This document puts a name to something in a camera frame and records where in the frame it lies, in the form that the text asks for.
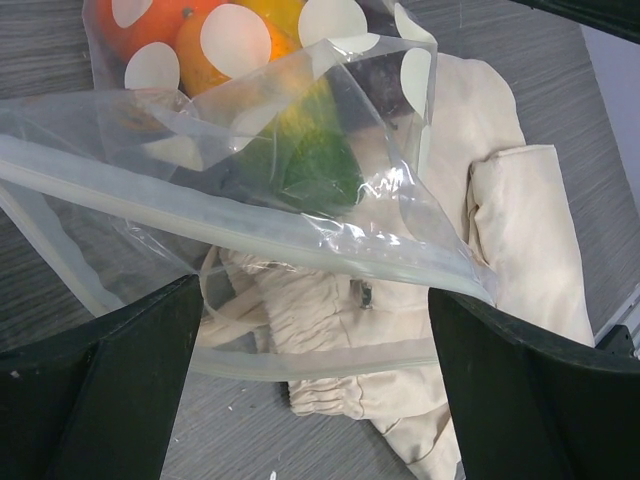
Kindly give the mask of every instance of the white wall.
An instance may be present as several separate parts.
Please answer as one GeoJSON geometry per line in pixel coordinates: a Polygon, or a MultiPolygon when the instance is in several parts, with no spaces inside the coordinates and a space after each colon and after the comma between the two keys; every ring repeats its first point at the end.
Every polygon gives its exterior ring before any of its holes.
{"type": "Polygon", "coordinates": [[[583,33],[640,211],[640,45],[587,27],[583,33]]]}

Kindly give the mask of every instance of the clear plastic bag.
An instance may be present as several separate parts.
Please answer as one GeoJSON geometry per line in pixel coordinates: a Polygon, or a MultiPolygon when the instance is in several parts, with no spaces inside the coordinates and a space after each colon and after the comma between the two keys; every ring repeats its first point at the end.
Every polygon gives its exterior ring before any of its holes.
{"type": "Polygon", "coordinates": [[[0,205],[96,316],[200,275],[196,370],[293,380],[435,363],[427,288],[487,302],[493,289],[415,175],[436,46],[348,40],[192,100],[4,102],[0,205]]]}

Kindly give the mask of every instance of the gray table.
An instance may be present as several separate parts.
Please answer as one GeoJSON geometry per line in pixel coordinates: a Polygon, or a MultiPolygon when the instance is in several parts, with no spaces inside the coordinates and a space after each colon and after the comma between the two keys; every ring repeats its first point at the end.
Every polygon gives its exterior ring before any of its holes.
{"type": "MultiPolygon", "coordinates": [[[[91,88],[82,0],[0,0],[0,97],[91,88]]],[[[594,329],[640,283],[640,220],[575,24],[503,0],[408,0],[446,53],[509,82],[531,143],[553,143],[594,329]]],[[[0,215],[0,350],[87,314],[0,215]]],[[[296,418],[279,385],[189,375],[165,480],[410,479],[366,422],[296,418]]]]}

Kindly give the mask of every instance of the black object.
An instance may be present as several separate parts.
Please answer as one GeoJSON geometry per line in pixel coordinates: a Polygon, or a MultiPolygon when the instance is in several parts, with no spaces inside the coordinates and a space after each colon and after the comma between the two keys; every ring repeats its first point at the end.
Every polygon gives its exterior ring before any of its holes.
{"type": "Polygon", "coordinates": [[[469,480],[640,478],[640,362],[463,295],[429,311],[469,480]]]}
{"type": "Polygon", "coordinates": [[[0,354],[0,478],[160,478],[201,313],[186,277],[0,354]]]}
{"type": "Polygon", "coordinates": [[[614,326],[607,335],[596,345],[598,350],[602,350],[610,355],[619,355],[621,357],[634,357],[636,350],[633,344],[633,338],[626,325],[614,326]]]}
{"type": "Polygon", "coordinates": [[[640,43],[638,0],[512,0],[640,43]]]}

